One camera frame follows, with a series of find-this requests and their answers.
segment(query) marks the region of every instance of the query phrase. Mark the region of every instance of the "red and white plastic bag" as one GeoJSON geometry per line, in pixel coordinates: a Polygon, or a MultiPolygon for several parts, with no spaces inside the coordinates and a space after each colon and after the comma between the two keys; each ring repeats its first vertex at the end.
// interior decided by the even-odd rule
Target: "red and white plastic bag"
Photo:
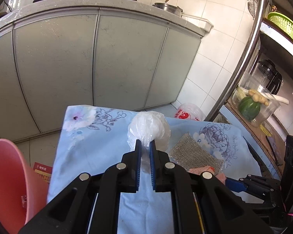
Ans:
{"type": "Polygon", "coordinates": [[[179,106],[178,111],[175,114],[175,118],[204,121],[205,114],[195,104],[184,103],[179,106]]]}

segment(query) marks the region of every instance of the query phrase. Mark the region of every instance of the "table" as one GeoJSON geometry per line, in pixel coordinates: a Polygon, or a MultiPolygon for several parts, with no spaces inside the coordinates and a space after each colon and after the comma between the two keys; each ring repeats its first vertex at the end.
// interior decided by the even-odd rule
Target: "table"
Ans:
{"type": "MultiPolygon", "coordinates": [[[[103,173],[130,151],[128,125],[137,112],[93,107],[69,106],[56,151],[47,201],[51,201],[80,173],[103,173]]],[[[226,161],[226,176],[238,179],[247,174],[261,176],[260,168],[248,150],[241,131],[229,124],[166,118],[170,129],[168,150],[190,133],[203,149],[212,147],[214,155],[226,161]]],[[[247,202],[257,198],[239,194],[247,202]]],[[[122,193],[118,233],[173,233],[170,193],[155,193],[151,175],[141,172],[139,191],[122,193]]]]}

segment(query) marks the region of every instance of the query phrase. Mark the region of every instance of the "ginger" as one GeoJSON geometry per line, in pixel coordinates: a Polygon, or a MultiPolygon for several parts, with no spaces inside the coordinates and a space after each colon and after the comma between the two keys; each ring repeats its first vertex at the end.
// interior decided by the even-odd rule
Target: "ginger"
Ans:
{"type": "Polygon", "coordinates": [[[269,106],[268,100],[257,90],[249,89],[248,90],[249,95],[252,97],[254,102],[259,102],[264,104],[265,106],[269,106]]]}

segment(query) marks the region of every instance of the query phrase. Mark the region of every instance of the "white plastic bag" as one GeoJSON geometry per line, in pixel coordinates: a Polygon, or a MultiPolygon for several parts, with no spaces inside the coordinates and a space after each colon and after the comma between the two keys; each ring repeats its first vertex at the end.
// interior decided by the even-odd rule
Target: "white plastic bag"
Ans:
{"type": "Polygon", "coordinates": [[[128,144],[131,151],[135,149],[136,140],[141,141],[141,169],[150,172],[150,142],[155,140],[156,149],[166,151],[170,138],[170,127],[162,113],[150,111],[139,112],[128,126],[128,144]]]}
{"type": "Polygon", "coordinates": [[[204,121],[205,114],[195,104],[184,103],[179,106],[178,111],[175,114],[175,118],[204,121]]]}

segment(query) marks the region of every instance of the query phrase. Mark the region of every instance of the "metal screw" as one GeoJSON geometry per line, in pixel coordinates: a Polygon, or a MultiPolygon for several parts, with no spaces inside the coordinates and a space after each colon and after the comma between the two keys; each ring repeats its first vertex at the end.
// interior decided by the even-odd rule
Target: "metal screw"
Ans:
{"type": "Polygon", "coordinates": [[[175,168],[175,164],[172,163],[172,162],[167,162],[167,163],[165,164],[165,167],[166,167],[167,169],[172,169],[172,168],[175,168]]]}
{"type": "Polygon", "coordinates": [[[119,169],[119,170],[122,170],[122,169],[125,169],[126,168],[126,164],[125,163],[118,163],[116,165],[116,168],[119,169]]]}
{"type": "Polygon", "coordinates": [[[203,172],[202,177],[205,179],[210,179],[213,177],[213,175],[210,172],[203,172]]]}
{"type": "Polygon", "coordinates": [[[79,179],[84,181],[84,180],[87,180],[89,179],[89,174],[88,173],[82,173],[79,175],[79,179]]]}

